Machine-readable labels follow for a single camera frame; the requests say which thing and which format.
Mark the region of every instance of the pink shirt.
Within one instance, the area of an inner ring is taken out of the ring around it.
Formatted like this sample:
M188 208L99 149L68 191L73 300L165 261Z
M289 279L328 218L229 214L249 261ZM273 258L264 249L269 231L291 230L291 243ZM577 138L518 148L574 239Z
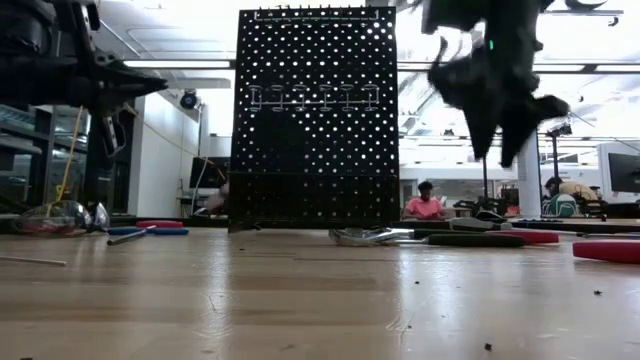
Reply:
M424 201L421 198L413 198L409 200L407 204L407 211L411 215L419 217L433 217L442 211L442 204L436 198L431 198L429 201Z

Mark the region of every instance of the pillar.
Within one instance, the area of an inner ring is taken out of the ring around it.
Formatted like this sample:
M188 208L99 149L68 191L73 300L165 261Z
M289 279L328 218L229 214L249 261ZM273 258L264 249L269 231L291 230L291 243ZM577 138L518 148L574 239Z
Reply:
M537 131L531 134L518 154L517 166L520 214L525 218L538 218L541 215L542 190Z

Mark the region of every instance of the blue object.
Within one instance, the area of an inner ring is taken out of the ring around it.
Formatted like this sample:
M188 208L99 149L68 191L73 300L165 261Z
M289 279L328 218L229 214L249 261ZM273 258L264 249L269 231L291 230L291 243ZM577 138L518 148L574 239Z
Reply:
M140 231L142 230L142 228L135 228L135 227L124 227L124 228L113 228L113 229L109 229L107 231L107 233L109 235L129 235L129 234L133 234L136 231ZM189 229L186 228L153 228L153 229L148 229L147 230L147 234L149 235L188 235L189 234Z

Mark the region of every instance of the monitor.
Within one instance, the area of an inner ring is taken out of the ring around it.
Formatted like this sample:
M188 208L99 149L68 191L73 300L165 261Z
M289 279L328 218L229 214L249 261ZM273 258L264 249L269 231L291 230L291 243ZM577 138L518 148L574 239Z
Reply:
M611 191L640 193L640 156L609 153Z
M228 157L210 157L207 159L211 163L205 162L199 157L193 158L189 188L219 189L227 182L227 168L229 167L231 159Z

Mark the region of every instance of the person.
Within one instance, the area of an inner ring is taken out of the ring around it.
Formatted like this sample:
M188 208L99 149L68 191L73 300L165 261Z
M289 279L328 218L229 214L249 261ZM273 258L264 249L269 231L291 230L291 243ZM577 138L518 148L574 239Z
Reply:
M431 197L433 184L423 181L418 185L418 190L420 191L420 197L409 200L402 217L404 219L418 220L442 219L444 217L442 204L438 199Z
M197 216L209 216L226 208L227 198L229 197L229 183L222 185L220 191L213 193L207 199L205 207L198 209L194 213Z
M544 185L549 192L549 196L556 195L579 195L584 200L598 200L598 195L587 185L573 181L563 181L560 177L552 176Z

